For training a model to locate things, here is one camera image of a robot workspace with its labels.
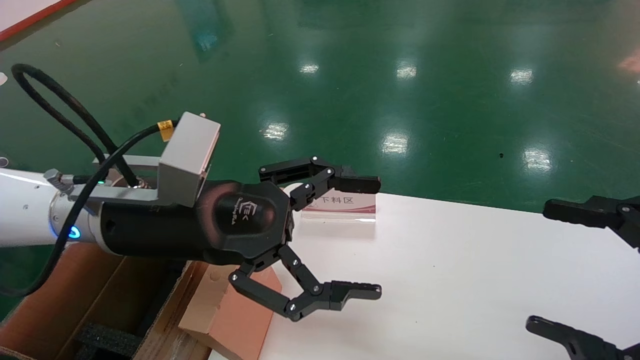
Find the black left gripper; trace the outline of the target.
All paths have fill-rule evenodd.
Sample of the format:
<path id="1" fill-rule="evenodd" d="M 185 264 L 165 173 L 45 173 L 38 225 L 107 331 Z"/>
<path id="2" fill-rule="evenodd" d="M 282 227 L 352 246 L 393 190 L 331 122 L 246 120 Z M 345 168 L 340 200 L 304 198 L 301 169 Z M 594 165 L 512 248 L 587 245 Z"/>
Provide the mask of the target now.
<path id="1" fill-rule="evenodd" d="M 290 198 L 274 183 L 208 180 L 192 207 L 104 203 L 100 226 L 116 255 L 269 265 L 291 238 Z"/>

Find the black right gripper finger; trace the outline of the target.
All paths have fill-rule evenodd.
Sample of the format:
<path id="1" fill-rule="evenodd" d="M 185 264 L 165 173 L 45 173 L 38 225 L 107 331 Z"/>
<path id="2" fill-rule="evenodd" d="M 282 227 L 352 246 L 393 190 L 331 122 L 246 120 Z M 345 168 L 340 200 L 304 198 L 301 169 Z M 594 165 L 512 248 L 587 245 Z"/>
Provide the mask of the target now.
<path id="1" fill-rule="evenodd" d="M 612 342 L 541 316 L 526 319 L 528 332 L 563 346 L 571 360 L 638 360 L 640 344 L 620 349 Z"/>
<path id="2" fill-rule="evenodd" d="M 633 249 L 640 248 L 640 197 L 615 199 L 592 196 L 584 203 L 549 199 L 542 215 L 550 220 L 590 228 L 610 228 Z"/>

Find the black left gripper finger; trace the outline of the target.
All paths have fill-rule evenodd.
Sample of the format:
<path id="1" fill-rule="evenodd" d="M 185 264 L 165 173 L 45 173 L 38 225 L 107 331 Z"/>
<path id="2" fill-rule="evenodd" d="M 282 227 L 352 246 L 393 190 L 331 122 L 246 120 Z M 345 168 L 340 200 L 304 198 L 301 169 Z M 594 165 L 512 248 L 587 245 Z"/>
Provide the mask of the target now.
<path id="1" fill-rule="evenodd" d="M 272 265 L 278 261 L 302 288 L 302 293 L 293 299 L 251 279 L 250 276 L 258 271 L 258 264 L 243 262 L 229 275 L 228 280 L 242 296 L 293 322 L 318 310 L 340 312 L 350 299 L 375 301 L 381 299 L 383 294 L 379 284 L 348 281 L 320 283 L 288 244 L 268 251 L 262 265 Z"/>
<path id="2" fill-rule="evenodd" d="M 289 191 L 293 210 L 374 211 L 381 180 L 357 175 L 350 166 L 334 165 L 318 156 L 276 162 L 259 168 L 261 182 L 277 186 L 297 183 Z"/>

